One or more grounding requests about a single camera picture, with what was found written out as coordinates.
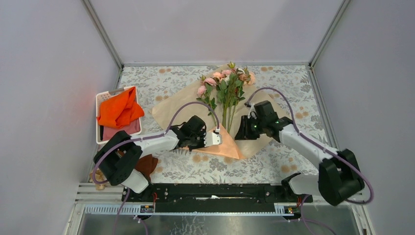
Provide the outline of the beige kraft wrapping paper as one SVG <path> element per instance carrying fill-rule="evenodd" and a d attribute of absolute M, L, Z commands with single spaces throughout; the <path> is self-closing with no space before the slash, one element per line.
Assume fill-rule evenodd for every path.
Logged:
<path fill-rule="evenodd" d="M 161 128 L 167 128 L 175 112 L 179 110 L 180 107 L 197 100 L 196 92 L 200 85 L 200 80 L 192 82 L 166 100 L 155 105 L 151 110 L 151 114 L 155 122 L 159 124 Z M 222 135 L 223 144 L 208 148 L 199 148 L 196 149 L 196 152 L 235 159 L 247 159 L 254 156 L 272 141 L 272 138 L 265 135 L 262 135 L 260 138 L 252 141 L 235 139 L 239 124 L 241 123 L 241 117 L 243 115 L 247 115 L 249 111 L 249 108 L 243 103 L 244 101 L 241 101 L 237 104 L 230 129 L 225 129 L 222 126 L 220 127 L 220 134 Z M 215 130 L 215 117 L 209 114 L 207 107 L 200 104 L 192 104 L 183 108 L 173 120 L 173 124 L 181 124 L 182 122 L 189 120 L 194 115 L 202 119 L 202 121 L 206 124 L 208 132 L 213 132 Z"/>

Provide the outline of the pink fake flower bouquet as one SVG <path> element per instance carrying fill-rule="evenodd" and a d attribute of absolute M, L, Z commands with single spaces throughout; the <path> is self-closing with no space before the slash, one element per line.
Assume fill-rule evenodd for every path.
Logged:
<path fill-rule="evenodd" d="M 255 75 L 247 67 L 237 67 L 229 62 L 223 69 L 211 75 L 200 76 L 201 85 L 196 100 L 215 110 L 222 106 L 222 126 L 231 130 L 236 106 L 244 100 L 244 87 L 255 83 Z"/>

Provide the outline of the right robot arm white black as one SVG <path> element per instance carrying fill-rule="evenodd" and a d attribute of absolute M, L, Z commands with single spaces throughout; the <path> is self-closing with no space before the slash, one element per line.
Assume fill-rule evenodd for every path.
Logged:
<path fill-rule="evenodd" d="M 280 194 L 285 201 L 315 195 L 337 206 L 365 188 L 352 151 L 325 148 L 321 142 L 300 132 L 293 120 L 279 117 L 269 101 L 245 103 L 245 106 L 249 112 L 241 117 L 236 140 L 253 141 L 268 136 L 300 153 L 318 170 L 316 175 L 298 172 L 283 179 Z"/>

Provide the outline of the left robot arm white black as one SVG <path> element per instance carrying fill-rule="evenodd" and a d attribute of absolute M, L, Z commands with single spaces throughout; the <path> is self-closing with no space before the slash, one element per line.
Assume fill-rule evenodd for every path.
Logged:
<path fill-rule="evenodd" d="M 171 126 L 167 133 L 132 137 L 125 131 L 117 132 L 94 156 L 93 162 L 112 186 L 123 185 L 133 191 L 140 201 L 151 197 L 149 179 L 135 169 L 139 159 L 159 151 L 187 147 L 190 150 L 205 147 L 206 124 L 198 116 Z"/>

